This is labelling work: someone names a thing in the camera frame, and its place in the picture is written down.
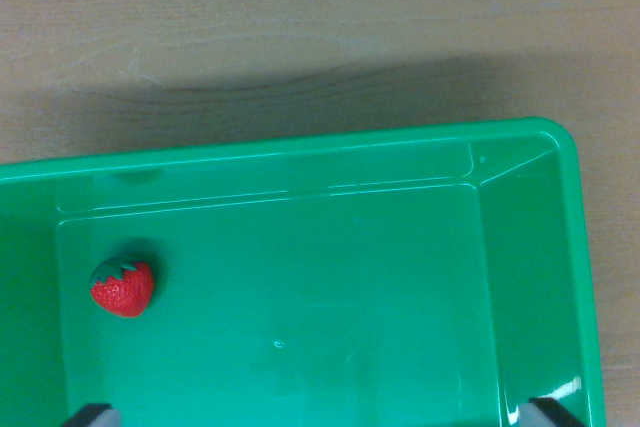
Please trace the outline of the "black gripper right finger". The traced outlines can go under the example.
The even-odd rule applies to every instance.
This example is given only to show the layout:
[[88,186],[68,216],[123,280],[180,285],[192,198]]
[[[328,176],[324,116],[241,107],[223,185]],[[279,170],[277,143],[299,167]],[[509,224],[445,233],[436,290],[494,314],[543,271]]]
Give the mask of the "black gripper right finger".
[[531,398],[519,406],[520,427],[585,427],[574,414],[551,397]]

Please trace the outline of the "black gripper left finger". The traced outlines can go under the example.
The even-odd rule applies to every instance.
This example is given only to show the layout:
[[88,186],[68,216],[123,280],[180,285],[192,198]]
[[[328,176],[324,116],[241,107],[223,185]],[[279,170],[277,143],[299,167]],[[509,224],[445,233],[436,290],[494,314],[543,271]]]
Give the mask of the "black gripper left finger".
[[121,413],[111,404],[86,404],[67,419],[62,427],[120,427]]

